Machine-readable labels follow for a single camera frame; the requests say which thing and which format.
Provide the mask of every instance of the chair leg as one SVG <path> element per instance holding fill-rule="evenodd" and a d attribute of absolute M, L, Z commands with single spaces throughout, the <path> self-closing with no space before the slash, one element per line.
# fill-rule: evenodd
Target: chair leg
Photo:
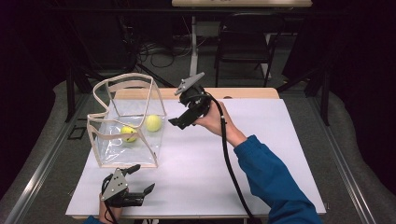
<path fill-rule="evenodd" d="M 267 72 L 265 73 L 265 78 L 264 78 L 264 85 L 263 85 L 264 88 L 267 87 L 268 77 L 270 76 L 270 70 L 271 70 L 271 63 L 268 63 Z"/>
<path fill-rule="evenodd" d="M 254 67 L 254 70 L 256 70 L 259 66 L 260 66 L 260 63 L 258 63 L 258 64 L 256 65 L 256 67 Z"/>
<path fill-rule="evenodd" d="M 215 87 L 219 86 L 219 62 L 216 62 L 216 82 L 215 82 Z"/>
<path fill-rule="evenodd" d="M 214 68 L 217 68 L 219 66 L 219 59 L 218 59 L 218 56 L 216 56 L 216 58 L 215 58 L 215 64 L 214 64 Z"/>
<path fill-rule="evenodd" d="M 260 65 L 260 70 L 262 70 L 261 74 L 262 74 L 262 78 L 265 79 L 265 73 L 264 70 L 262 69 L 262 65 L 259 63 Z"/>

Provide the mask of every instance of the gray carpet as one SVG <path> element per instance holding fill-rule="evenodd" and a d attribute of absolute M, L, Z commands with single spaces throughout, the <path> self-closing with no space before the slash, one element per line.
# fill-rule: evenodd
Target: gray carpet
<path fill-rule="evenodd" d="M 290 51 L 290 39 L 284 38 L 283 40 L 284 46 L 280 44 L 276 52 L 273 76 L 269 82 L 270 87 L 277 87 L 285 80 L 280 73 Z M 171 62 L 166 63 L 167 59 L 163 55 L 155 55 L 155 57 L 159 61 L 153 60 L 154 65 L 158 65 L 156 62 L 163 64 Z M 149 57 L 143 64 L 167 81 L 178 85 L 183 77 L 188 76 L 190 57 L 176 57 L 174 62 L 166 68 L 153 66 Z M 246 72 L 248 68 L 239 67 L 239 69 Z M 213 46 L 200 48 L 198 72 L 205 72 L 204 80 L 202 80 L 204 87 L 214 86 Z M 223 81 L 220 82 L 220 86 L 235 86 L 235 82 Z M 255 85 L 258 84 L 254 81 L 244 83 L 244 86 Z M 380 184 L 370 168 L 362 161 L 356 145 L 353 124 L 343 103 L 331 94 L 329 106 L 331 126 L 324 128 L 318 118 L 317 99 L 305 98 L 302 94 L 303 87 L 304 83 L 300 83 L 280 95 L 285 100 L 290 112 L 304 154 L 318 185 L 319 193 L 329 208 L 328 213 L 321 216 L 323 223 L 371 223 L 370 219 L 367 221 L 361 217 L 361 213 L 351 197 L 351 190 L 346 187 L 346 181 L 340 175 L 342 169 L 334 158 L 332 139 L 342 151 L 347 168 L 353 174 L 376 223 L 396 223 L 396 198 Z M 55 88 L 55 91 L 57 101 L 49 121 L 19 176 L 0 202 L 0 219 L 3 222 L 9 218 L 10 212 L 13 212 L 11 215 L 16 212 L 20 215 L 18 218 L 20 223 L 81 223 L 81 220 L 67 217 L 64 213 L 71 199 L 69 193 L 78 182 L 91 145 L 86 133 L 80 140 L 59 138 L 60 133 L 67 137 L 75 125 L 76 127 L 85 127 L 86 114 L 93 108 L 92 98 L 79 94 L 77 91 L 81 99 L 89 99 L 87 103 L 78 108 L 78 113 L 71 123 L 66 124 L 64 123 L 67 111 L 65 84 L 60 84 Z M 329 139 L 329 132 L 332 134 L 332 139 Z M 40 166 L 40 162 L 46 158 L 48 151 L 53 147 L 58 147 L 59 153 L 54 156 L 55 163 L 50 166 L 50 172 L 44 176 L 44 183 L 36 186 L 39 192 L 37 195 L 33 195 L 33 202 L 26 201 L 27 203 L 22 204 L 25 206 L 23 207 L 25 212 L 22 214 L 18 213 L 20 211 L 12 210 L 18 199 L 24 195 L 29 180 L 35 177 L 36 168 Z M 131 220 L 122 220 L 121 223 L 131 223 Z"/>

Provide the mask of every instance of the white tabletop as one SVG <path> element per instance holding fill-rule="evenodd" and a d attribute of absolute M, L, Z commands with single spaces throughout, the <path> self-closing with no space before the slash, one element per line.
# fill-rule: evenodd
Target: white tabletop
<path fill-rule="evenodd" d="M 311 7 L 311 0 L 173 0 L 174 7 Z"/>
<path fill-rule="evenodd" d="M 288 166 L 291 175 L 317 208 L 326 213 L 318 188 L 306 162 L 290 115 L 279 99 L 228 99 L 233 122 L 246 134 L 256 134 Z M 164 100 L 168 118 L 179 117 L 186 108 L 177 100 Z M 141 207 L 126 207 L 130 218 L 248 217 L 227 171 L 220 137 L 200 126 L 185 130 L 166 122 L 158 168 L 142 168 L 127 175 L 130 191 L 140 192 L 155 183 Z M 245 200 L 253 215 L 267 216 L 270 208 L 252 196 L 246 176 L 239 168 L 233 148 L 230 160 Z M 99 168 L 91 152 L 66 214 L 98 215 L 102 181 L 114 168 Z"/>

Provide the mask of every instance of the person's arm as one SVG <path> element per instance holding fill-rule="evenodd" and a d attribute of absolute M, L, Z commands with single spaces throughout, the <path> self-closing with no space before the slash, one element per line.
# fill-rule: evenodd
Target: person's arm
<path fill-rule="evenodd" d="M 108 213 L 105 203 L 100 200 L 102 194 L 99 194 L 99 218 L 89 216 L 83 223 L 84 224 L 109 224 L 115 223 L 111 215 Z M 116 221 L 118 221 L 122 214 L 122 207 L 110 207 Z"/>
<path fill-rule="evenodd" d="M 283 161 L 256 136 L 246 138 L 233 124 L 224 103 L 219 104 L 227 122 L 227 141 L 247 175 L 251 193 L 271 207 L 269 223 L 321 223 L 315 206 L 299 189 Z M 219 110 L 213 102 L 207 115 L 194 123 L 221 135 Z"/>

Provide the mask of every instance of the chair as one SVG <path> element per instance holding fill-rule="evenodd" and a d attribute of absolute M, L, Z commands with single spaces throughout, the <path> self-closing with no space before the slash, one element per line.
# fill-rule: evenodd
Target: chair
<path fill-rule="evenodd" d="M 219 63 L 267 63 L 263 76 L 266 87 L 274 57 L 276 42 L 285 21 L 276 14 L 234 13 L 219 25 L 219 44 L 215 58 L 216 87 L 219 85 Z M 272 35 L 268 43 L 266 35 Z"/>

